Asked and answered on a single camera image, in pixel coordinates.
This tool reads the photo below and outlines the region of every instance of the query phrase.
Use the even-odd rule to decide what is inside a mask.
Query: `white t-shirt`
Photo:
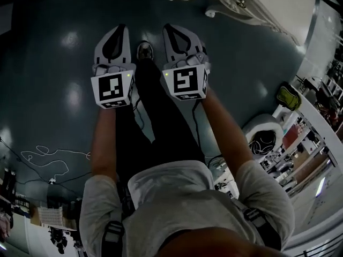
[[[235,179],[239,200],[261,210],[284,247],[294,229],[288,195],[255,161],[242,165]],[[163,242],[180,230],[218,226],[263,245],[256,228],[224,193],[215,191],[212,174],[199,161],[158,165],[133,176],[128,183],[136,211],[123,221],[124,257],[153,257]],[[110,221],[121,221],[116,185],[106,176],[85,184],[80,234],[89,256],[101,256],[101,241]]]

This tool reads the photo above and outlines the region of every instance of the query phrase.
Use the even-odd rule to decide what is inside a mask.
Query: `railing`
[[[294,257],[330,257],[343,241],[343,233],[332,240]]]

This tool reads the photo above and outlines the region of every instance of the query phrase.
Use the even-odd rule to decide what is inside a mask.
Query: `shirt sleeve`
[[[290,198],[278,182],[256,161],[244,163],[235,178],[239,200],[249,208],[256,208],[280,235],[282,248],[294,230],[294,209]]]
[[[122,220],[122,206],[114,181],[97,175],[85,184],[80,235],[88,256],[101,256],[102,237],[109,222]]]

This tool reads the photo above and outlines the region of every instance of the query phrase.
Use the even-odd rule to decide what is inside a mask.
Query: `sneaker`
[[[149,42],[147,41],[141,41],[137,48],[137,59],[142,60],[142,59],[154,59],[154,51],[150,45]]]

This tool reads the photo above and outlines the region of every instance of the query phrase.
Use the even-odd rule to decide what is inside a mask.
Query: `white cube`
[[[95,102],[103,109],[129,105],[135,71],[106,73],[91,78]]]
[[[206,97],[208,74],[203,64],[164,70],[163,76],[174,98],[194,100]]]

